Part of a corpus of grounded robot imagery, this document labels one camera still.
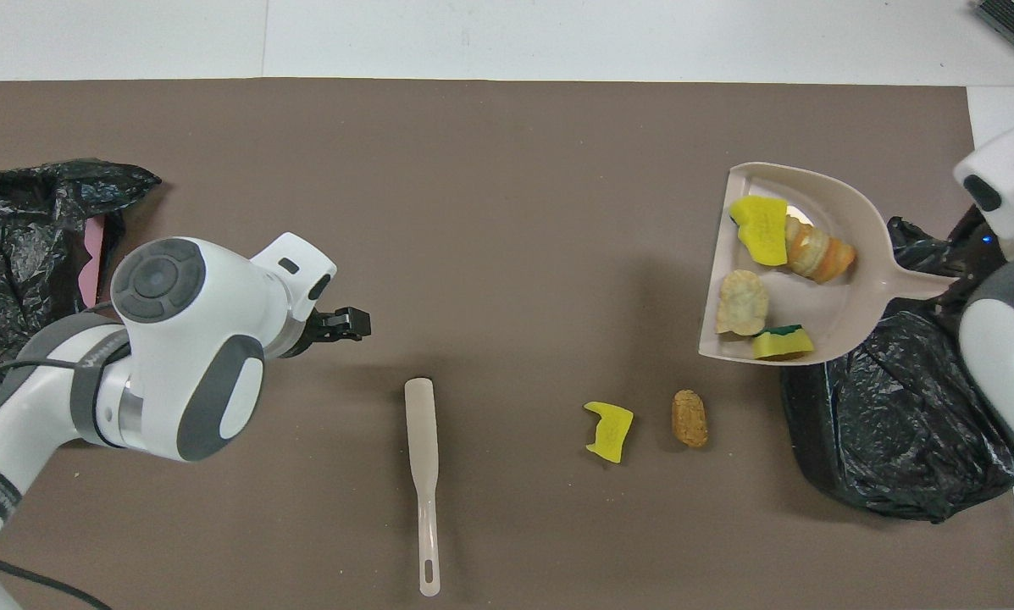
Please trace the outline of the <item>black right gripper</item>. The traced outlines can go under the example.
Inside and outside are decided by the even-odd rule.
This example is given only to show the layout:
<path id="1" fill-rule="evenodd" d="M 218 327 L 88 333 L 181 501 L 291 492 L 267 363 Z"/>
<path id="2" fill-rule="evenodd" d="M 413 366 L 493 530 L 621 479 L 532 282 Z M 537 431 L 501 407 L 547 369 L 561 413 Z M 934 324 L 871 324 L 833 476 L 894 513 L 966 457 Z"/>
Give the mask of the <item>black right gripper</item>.
<path id="1" fill-rule="evenodd" d="M 947 236 L 944 271 L 956 278 L 938 297 L 938 321 L 957 327 L 965 305 L 977 287 L 1006 263 L 997 236 L 976 206 L 972 205 Z"/>

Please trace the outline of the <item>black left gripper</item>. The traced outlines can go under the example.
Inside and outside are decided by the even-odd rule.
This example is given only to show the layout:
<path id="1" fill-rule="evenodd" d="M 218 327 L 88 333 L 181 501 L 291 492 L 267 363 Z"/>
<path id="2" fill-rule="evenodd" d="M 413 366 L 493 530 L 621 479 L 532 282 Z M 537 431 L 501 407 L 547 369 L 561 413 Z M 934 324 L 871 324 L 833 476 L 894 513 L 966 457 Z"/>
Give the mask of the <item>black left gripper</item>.
<path id="1" fill-rule="evenodd" d="M 300 336 L 291 347 L 291 357 L 300 356 L 313 344 L 360 342 L 370 336 L 370 315 L 358 308 L 312 308 Z"/>

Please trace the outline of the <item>beige brush with black bristles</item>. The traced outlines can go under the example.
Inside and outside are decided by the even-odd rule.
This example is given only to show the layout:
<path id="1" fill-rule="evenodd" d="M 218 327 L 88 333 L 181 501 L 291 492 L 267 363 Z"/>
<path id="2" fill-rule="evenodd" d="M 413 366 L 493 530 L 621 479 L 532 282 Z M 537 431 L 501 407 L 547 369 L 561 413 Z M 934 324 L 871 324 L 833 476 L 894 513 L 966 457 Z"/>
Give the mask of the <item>beige brush with black bristles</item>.
<path id="1" fill-rule="evenodd" d="M 432 380 L 408 380 L 403 386 L 403 401 L 410 474 L 417 498 L 420 591 L 425 597 L 435 597 L 441 591 L 440 536 L 436 514 L 440 448 Z"/>

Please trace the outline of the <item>beige plastic dustpan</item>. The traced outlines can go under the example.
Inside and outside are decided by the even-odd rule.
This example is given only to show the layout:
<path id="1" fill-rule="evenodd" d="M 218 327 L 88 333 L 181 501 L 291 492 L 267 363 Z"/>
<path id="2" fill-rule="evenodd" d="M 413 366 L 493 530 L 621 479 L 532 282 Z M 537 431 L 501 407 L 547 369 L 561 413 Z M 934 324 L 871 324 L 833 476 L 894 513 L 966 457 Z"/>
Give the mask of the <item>beige plastic dustpan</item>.
<path id="1" fill-rule="evenodd" d="M 729 215 L 731 205 L 746 196 L 783 198 L 798 219 L 851 244 L 856 250 L 854 263 L 827 283 L 813 282 L 784 268 L 758 265 L 740 243 Z M 799 324 L 812 340 L 811 352 L 786 358 L 785 366 L 824 363 L 843 356 L 871 335 L 894 298 L 933 300 L 952 285 L 949 277 L 898 265 L 886 221 L 859 190 L 816 171 L 765 162 L 729 170 L 701 316 L 701 356 L 754 363 L 748 337 L 716 332 L 721 282 L 740 268 L 758 275 L 767 290 L 767 324 Z"/>

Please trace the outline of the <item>orange striped bread piece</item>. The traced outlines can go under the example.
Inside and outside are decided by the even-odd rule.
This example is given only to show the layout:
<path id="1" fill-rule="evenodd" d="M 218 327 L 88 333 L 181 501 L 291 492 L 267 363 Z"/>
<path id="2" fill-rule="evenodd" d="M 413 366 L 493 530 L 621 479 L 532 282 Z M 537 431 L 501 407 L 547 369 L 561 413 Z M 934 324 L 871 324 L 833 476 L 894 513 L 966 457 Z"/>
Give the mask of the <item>orange striped bread piece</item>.
<path id="1" fill-rule="evenodd" d="M 801 223 L 792 215 L 785 217 L 784 243 L 786 266 L 816 283 L 836 279 L 856 260 L 856 250 L 851 244 L 815 225 Z"/>

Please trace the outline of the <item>yellow sponge with green layer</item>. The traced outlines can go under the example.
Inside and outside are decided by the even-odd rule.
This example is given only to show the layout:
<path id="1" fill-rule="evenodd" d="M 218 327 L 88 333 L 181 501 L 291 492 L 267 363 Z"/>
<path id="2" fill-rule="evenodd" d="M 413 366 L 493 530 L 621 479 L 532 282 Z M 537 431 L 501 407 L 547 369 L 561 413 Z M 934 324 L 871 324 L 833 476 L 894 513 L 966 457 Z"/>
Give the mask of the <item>yellow sponge with green layer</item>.
<path id="1" fill-rule="evenodd" d="M 751 341 L 753 357 L 766 362 L 797 358 L 815 352 L 815 344 L 801 324 L 763 328 Z"/>

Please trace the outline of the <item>large yellow sponge piece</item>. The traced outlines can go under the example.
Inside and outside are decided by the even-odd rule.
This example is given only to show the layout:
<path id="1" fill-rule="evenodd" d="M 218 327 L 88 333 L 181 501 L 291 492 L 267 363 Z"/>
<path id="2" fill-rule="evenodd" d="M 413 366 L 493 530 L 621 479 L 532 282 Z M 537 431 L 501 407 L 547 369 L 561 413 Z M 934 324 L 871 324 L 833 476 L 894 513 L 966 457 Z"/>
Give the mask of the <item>large yellow sponge piece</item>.
<path id="1" fill-rule="evenodd" d="M 755 263 L 763 266 L 788 263 L 785 244 L 788 202 L 775 197 L 740 197 L 731 204 L 729 216 L 736 225 L 740 243 Z"/>

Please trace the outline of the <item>pale striped bread piece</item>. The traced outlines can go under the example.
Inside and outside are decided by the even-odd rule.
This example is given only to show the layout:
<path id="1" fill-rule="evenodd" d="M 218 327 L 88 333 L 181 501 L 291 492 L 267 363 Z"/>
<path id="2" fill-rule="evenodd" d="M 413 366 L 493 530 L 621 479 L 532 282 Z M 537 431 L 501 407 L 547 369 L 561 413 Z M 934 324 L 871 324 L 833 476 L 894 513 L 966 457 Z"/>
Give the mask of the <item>pale striped bread piece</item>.
<path id="1" fill-rule="evenodd" d="M 728 273 L 721 282 L 713 329 L 719 335 L 754 336 L 767 323 L 769 294 L 757 274 L 746 269 Z"/>

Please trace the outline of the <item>notched yellow sponge piece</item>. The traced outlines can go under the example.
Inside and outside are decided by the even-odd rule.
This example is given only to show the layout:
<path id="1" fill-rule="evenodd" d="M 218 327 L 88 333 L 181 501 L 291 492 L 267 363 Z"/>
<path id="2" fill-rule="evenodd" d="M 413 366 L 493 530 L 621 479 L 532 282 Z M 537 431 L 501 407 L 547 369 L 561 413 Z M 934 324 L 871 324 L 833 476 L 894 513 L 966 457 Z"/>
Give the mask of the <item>notched yellow sponge piece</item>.
<path id="1" fill-rule="evenodd" d="M 584 410 L 598 417 L 593 429 L 593 439 L 585 444 L 585 449 L 608 463 L 620 464 L 634 413 L 629 409 L 608 402 L 586 402 Z"/>

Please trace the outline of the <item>brown bread roll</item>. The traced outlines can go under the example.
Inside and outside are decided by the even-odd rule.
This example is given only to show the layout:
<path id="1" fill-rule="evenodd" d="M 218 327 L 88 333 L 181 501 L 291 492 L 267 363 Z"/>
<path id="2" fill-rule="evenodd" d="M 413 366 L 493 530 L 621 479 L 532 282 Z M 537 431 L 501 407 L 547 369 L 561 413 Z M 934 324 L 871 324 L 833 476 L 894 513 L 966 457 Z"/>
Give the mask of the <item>brown bread roll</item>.
<path id="1" fill-rule="evenodd" d="M 696 391 L 683 389 L 673 395 L 672 430 L 687 447 L 701 449 L 708 443 L 706 408 Z"/>

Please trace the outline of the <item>blue bin with black bag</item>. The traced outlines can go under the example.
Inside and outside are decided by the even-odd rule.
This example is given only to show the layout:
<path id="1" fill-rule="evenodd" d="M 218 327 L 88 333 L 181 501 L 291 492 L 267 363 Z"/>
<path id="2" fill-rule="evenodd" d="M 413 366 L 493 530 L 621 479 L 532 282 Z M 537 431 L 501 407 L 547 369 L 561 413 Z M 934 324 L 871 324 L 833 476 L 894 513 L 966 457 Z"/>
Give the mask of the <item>blue bin with black bag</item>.
<path id="1" fill-rule="evenodd" d="M 943 275 L 947 238 L 894 217 L 896 262 Z M 1014 486 L 1014 449 L 972 382 L 938 298 L 894 298 L 871 335 L 821 364 L 782 371 L 781 402 L 802 475 L 879 516 L 939 522 Z"/>

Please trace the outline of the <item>pink bin with black bag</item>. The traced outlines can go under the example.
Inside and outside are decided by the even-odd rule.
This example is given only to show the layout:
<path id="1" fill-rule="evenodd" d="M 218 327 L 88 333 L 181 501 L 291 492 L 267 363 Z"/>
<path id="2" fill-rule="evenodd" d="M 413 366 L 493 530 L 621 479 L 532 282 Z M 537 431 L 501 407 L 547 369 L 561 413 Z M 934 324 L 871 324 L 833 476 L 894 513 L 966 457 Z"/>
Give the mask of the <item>pink bin with black bag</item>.
<path id="1" fill-rule="evenodd" d="M 108 281 L 124 213 L 161 182 L 142 167 L 89 158 L 0 170 L 0 387 L 4 363 L 20 359 L 42 329 L 77 313 L 113 316 L 108 305 L 87 305 L 78 278 L 95 258 Z M 92 219 L 105 224 L 96 257 L 85 244 Z"/>

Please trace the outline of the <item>brown table mat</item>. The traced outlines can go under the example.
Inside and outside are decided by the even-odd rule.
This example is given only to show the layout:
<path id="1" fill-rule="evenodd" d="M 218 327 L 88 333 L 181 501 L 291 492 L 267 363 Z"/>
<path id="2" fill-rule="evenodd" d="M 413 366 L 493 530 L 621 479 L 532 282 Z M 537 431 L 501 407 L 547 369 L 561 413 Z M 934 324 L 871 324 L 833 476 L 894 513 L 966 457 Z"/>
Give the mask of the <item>brown table mat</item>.
<path id="1" fill-rule="evenodd" d="M 339 266 L 363 342 L 273 362 L 196 464 L 77 443 L 0 558 L 114 610 L 1014 607 L 1014 503 L 943 524 L 822 495 L 773 366 L 697 351 L 732 166 L 842 179 L 945 236 L 967 211 L 959 89 L 599 82 L 0 82 L 0 169 L 100 158 L 162 179 L 124 246 Z M 432 380 L 441 591 L 418 571 L 403 386 Z M 673 435 L 677 391 L 709 441 Z M 586 402 L 634 413 L 620 464 Z"/>

